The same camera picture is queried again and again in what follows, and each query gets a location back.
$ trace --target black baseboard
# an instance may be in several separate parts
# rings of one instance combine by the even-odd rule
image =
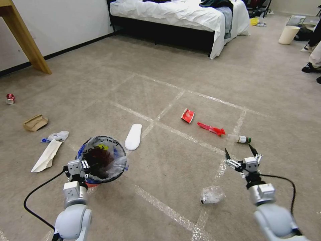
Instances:
[[[81,48],[81,47],[83,47],[83,46],[86,46],[86,45],[92,44],[92,43],[94,43],[94,42],[97,42],[97,41],[99,41],[99,40],[102,40],[102,39],[104,39],[104,38],[110,37],[110,36],[112,36],[112,35],[114,35],[114,33],[106,34],[106,35],[104,35],[104,36],[101,36],[101,37],[98,37],[98,38],[89,40],[89,41],[84,42],[84,43],[82,43],[82,44],[78,44],[78,45],[72,46],[72,47],[70,47],[70,48],[67,48],[67,49],[64,49],[64,50],[60,50],[60,51],[58,51],[58,52],[55,52],[55,53],[46,55],[46,56],[44,56],[43,58],[44,58],[45,60],[48,60],[48,59],[51,59],[51,58],[56,57],[56,56],[58,56],[58,55],[67,53],[67,52],[72,51],[72,50],[75,50],[75,49],[79,49],[79,48]],[[7,75],[7,74],[10,74],[10,73],[12,73],[12,72],[14,72],[14,71],[17,71],[17,70],[21,70],[21,69],[27,68],[27,67],[29,67],[29,66],[31,66],[31,63],[30,63],[30,62],[26,62],[26,63],[23,63],[23,64],[19,64],[19,65],[17,65],[17,66],[13,66],[13,67],[11,67],[11,68],[9,68],[9,69],[1,70],[1,71],[0,71],[0,77],[1,77],[1,76],[4,76],[4,75]]]

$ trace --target red wrapper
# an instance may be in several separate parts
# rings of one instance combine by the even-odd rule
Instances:
[[[194,118],[194,111],[191,111],[189,109],[185,109],[184,113],[182,114],[182,119],[185,120],[188,124],[190,124]]]

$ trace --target small glass bottle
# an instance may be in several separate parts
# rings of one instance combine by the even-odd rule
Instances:
[[[239,143],[250,143],[251,138],[246,137],[246,136],[238,136],[238,135],[233,135],[233,134],[228,134],[227,135],[227,140],[228,141],[233,141],[233,142],[239,142]]]

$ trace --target wire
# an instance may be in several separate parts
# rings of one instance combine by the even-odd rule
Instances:
[[[245,169],[245,171],[251,173],[251,174],[255,174],[255,175],[258,175],[258,176],[266,176],[266,177],[274,177],[274,178],[279,178],[279,179],[283,179],[283,180],[287,180],[288,182],[290,182],[292,184],[292,187],[293,187],[293,195],[292,195],[292,201],[291,201],[291,214],[293,216],[293,208],[294,208],[294,201],[295,201],[295,196],[296,196],[296,193],[297,193],[297,190],[296,190],[296,187],[295,187],[295,184],[293,181],[291,181],[290,179],[287,179],[285,177],[281,177],[281,176],[275,176],[275,175],[266,175],[266,174],[259,174],[259,173],[254,173],[254,172],[250,172],[248,170]]]
[[[43,184],[41,184],[40,186],[36,187],[34,190],[32,190],[27,197],[25,198],[24,202],[23,202],[23,206],[24,208],[31,213],[32,215],[34,215],[36,218],[38,218],[39,220],[41,220],[42,222],[44,222],[46,225],[48,225],[49,227],[51,227],[53,230],[55,230],[55,227],[48,223],[45,219],[43,219],[42,217],[40,217],[39,215],[35,214],[33,211],[31,211],[28,207],[27,207],[27,200],[28,198],[38,189],[42,188],[43,186],[45,186],[46,184],[48,184],[49,182],[51,182],[52,180],[56,179],[57,177],[59,177],[61,174],[63,174],[65,172],[65,169],[63,169],[59,174],[57,174],[56,176],[54,176],[53,178],[51,178],[50,180],[44,182]]]

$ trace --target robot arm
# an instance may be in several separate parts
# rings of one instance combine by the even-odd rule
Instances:
[[[92,211],[88,209],[86,172],[89,168],[86,161],[74,160],[68,162],[70,182],[64,184],[65,210],[62,211],[55,223],[55,233],[52,241],[76,239],[86,241],[92,222]]]
[[[244,161],[234,161],[225,149],[225,163],[247,181],[251,202],[257,206],[254,217],[265,237],[269,241],[308,241],[300,232],[291,213],[276,204],[275,188],[271,183],[265,183],[260,177],[258,167],[262,155],[258,154],[250,144],[253,156]]]

